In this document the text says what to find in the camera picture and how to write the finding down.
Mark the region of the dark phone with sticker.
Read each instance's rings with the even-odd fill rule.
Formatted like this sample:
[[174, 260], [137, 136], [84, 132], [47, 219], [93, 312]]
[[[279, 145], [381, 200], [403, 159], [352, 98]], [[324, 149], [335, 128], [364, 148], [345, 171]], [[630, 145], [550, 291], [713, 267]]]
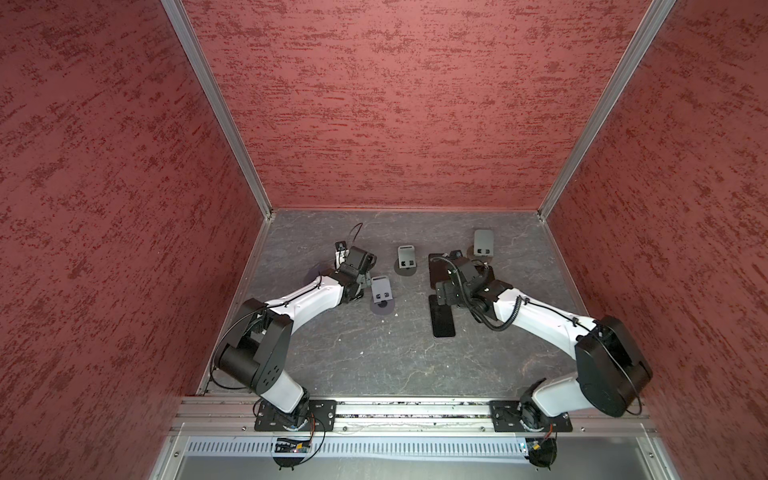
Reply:
[[430, 253], [428, 260], [430, 284], [433, 289], [438, 283], [451, 280], [451, 265], [444, 253]]

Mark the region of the grey stand wooden base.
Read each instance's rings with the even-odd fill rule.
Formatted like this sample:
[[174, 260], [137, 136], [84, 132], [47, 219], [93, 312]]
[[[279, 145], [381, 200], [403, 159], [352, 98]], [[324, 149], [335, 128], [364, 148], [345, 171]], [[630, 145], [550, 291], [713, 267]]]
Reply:
[[495, 255], [495, 237], [491, 229], [476, 229], [473, 241], [467, 249], [467, 257], [471, 260], [490, 262]]

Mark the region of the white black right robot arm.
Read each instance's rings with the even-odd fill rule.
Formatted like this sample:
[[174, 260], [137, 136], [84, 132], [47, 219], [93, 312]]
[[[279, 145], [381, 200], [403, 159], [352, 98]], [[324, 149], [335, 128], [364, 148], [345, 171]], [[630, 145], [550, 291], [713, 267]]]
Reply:
[[534, 299], [496, 278], [493, 268], [460, 252], [432, 254], [430, 309], [435, 317], [465, 309], [495, 333], [524, 330], [567, 354], [574, 372], [529, 386], [511, 415], [529, 432], [544, 432], [573, 411], [596, 409], [620, 418], [643, 412], [641, 392], [652, 368], [623, 322], [594, 319]]

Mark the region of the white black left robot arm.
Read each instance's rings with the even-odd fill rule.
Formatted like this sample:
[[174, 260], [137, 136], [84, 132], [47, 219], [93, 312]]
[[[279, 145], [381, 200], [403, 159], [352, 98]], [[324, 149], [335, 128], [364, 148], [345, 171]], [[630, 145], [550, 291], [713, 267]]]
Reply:
[[292, 333], [318, 315], [362, 298], [376, 262], [375, 254], [338, 242], [332, 269], [282, 297], [246, 300], [217, 344], [212, 367], [258, 395], [286, 428], [302, 428], [310, 418], [310, 396], [284, 371]]

